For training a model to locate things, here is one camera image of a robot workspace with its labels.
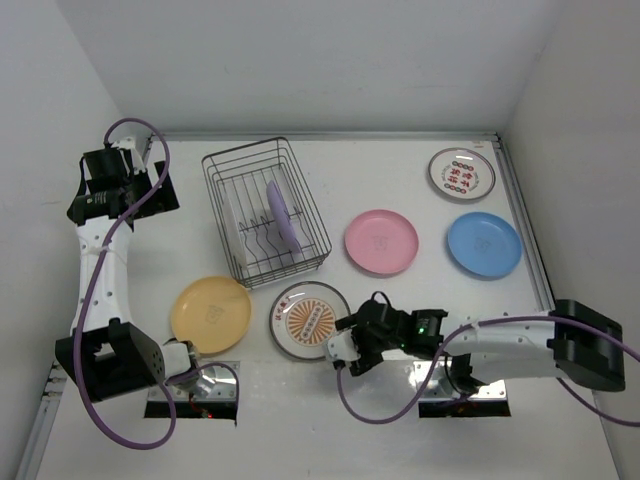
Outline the white plate orange sunburst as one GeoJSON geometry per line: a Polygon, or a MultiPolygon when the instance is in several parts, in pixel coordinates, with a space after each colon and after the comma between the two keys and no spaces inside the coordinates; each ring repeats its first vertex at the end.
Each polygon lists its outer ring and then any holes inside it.
{"type": "Polygon", "coordinates": [[[290,286],[275,299],[269,329],[285,355],[305,362],[320,361],[335,322],[350,314],[347,300],[336,288],[305,281],[290,286]]]}

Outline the pink plastic plate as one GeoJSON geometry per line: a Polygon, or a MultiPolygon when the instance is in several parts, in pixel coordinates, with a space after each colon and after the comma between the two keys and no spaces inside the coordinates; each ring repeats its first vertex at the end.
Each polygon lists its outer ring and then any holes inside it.
{"type": "Polygon", "coordinates": [[[386,209],[355,217],[344,233],[350,259],[367,272],[391,276],[408,269],[419,251],[419,236],[403,215],[386,209]]]}

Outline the purple plastic plate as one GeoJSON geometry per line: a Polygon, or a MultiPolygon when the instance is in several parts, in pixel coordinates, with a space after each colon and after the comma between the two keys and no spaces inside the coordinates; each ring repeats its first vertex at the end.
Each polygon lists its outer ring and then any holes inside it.
{"type": "Polygon", "coordinates": [[[301,253],[294,227],[291,223],[286,202],[275,181],[270,181],[266,187],[267,201],[271,214],[278,227],[279,233],[289,250],[295,254],[301,253]]]}

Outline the yellow plastic plate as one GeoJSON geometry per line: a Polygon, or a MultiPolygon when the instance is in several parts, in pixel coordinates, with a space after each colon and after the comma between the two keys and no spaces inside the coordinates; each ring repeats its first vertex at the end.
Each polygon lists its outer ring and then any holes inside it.
{"type": "Polygon", "coordinates": [[[252,303],[236,280],[210,276],[191,283],[177,297],[170,313],[173,336],[190,342],[202,356],[236,345],[249,329],[252,303]]]}

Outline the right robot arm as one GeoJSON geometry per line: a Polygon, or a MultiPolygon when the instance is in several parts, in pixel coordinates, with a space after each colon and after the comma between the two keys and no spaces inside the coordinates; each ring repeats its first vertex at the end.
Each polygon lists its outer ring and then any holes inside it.
{"type": "Polygon", "coordinates": [[[379,365],[387,351],[436,364],[432,385],[471,395],[498,380],[561,378],[596,391],[625,389],[621,326],[574,300],[531,317],[456,319],[442,309],[394,308],[370,298],[339,319],[325,344],[335,368],[354,377],[379,365]]]}

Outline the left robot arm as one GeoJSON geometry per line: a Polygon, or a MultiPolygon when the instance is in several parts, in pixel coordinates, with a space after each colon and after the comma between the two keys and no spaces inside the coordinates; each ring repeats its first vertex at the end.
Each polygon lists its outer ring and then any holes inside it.
{"type": "Polygon", "coordinates": [[[55,357],[92,403],[159,385],[194,366],[187,343],[161,345],[134,324],[128,252],[134,223],[178,209],[171,180],[154,190],[136,149],[117,142],[86,152],[68,211],[80,245],[80,294],[68,337],[55,357]]]}

